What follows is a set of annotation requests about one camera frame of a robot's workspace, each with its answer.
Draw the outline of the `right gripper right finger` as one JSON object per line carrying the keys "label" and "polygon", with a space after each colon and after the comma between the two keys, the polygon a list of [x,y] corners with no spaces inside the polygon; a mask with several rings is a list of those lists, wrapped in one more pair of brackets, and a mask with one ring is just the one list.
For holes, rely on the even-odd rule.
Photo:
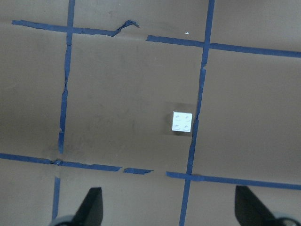
{"label": "right gripper right finger", "polygon": [[236,186],[235,217],[241,226],[273,226],[276,218],[247,186]]}

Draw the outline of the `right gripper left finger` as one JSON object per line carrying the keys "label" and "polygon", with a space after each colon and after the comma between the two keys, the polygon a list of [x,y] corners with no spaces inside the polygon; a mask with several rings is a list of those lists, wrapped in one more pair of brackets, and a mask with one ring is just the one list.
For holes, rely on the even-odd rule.
{"label": "right gripper left finger", "polygon": [[90,188],[71,220],[72,226],[100,226],[103,220],[103,196],[100,187]]}

